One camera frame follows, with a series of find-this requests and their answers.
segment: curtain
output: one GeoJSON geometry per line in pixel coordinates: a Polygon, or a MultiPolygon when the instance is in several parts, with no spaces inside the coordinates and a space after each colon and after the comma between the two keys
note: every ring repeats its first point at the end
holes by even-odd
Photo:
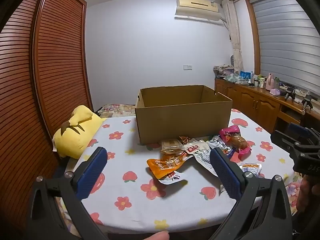
{"type": "Polygon", "coordinates": [[[242,55],[241,55],[241,48],[240,48],[240,33],[239,33],[239,25],[238,25],[236,8],[234,3],[230,0],[223,0],[222,8],[226,15],[227,27],[229,29],[229,33],[231,37],[235,72],[240,74],[240,71],[243,70],[243,62],[242,62],[242,55]]]}

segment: stuffed animal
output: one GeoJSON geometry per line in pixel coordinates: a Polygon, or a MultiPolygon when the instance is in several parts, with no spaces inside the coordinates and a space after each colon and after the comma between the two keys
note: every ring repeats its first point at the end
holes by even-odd
{"type": "Polygon", "coordinates": [[[52,141],[61,157],[79,159],[106,118],[100,118],[86,106],[78,106],[69,121],[61,125],[52,141]]]}

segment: silver bolt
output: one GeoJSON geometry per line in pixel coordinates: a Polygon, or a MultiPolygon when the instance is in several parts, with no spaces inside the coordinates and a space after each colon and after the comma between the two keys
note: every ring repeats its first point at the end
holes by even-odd
{"type": "Polygon", "coordinates": [[[276,175],[275,179],[276,179],[276,181],[281,181],[282,180],[281,176],[279,176],[279,175],[276,175]]]}
{"type": "Polygon", "coordinates": [[[37,181],[37,182],[43,181],[43,177],[42,177],[42,176],[38,176],[38,177],[36,178],[36,181],[37,181]]]}
{"type": "Polygon", "coordinates": [[[244,175],[245,175],[247,178],[252,178],[252,177],[253,177],[253,174],[252,174],[250,171],[245,172],[244,175]]]}
{"type": "Polygon", "coordinates": [[[72,172],[72,171],[67,171],[67,172],[64,174],[64,177],[67,178],[67,179],[72,178],[72,176],[73,176],[73,172],[72,172]]]}

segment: gray zebra blind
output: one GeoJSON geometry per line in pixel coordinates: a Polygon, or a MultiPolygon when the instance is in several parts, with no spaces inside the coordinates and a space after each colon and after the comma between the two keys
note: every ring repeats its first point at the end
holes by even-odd
{"type": "Polygon", "coordinates": [[[320,36],[296,0],[250,0],[257,19],[261,74],[320,95],[320,36]]]}

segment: louvered wardrobe door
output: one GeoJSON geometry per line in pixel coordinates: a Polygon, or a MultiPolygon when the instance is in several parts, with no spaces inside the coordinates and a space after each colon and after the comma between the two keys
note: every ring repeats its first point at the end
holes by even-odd
{"type": "Polygon", "coordinates": [[[51,135],[74,108],[92,109],[84,56],[84,0],[44,0],[38,16],[36,69],[51,135]]]}
{"type": "Polygon", "coordinates": [[[29,71],[37,1],[24,0],[0,34],[0,216],[19,229],[36,177],[49,178],[57,167],[29,71]]]}

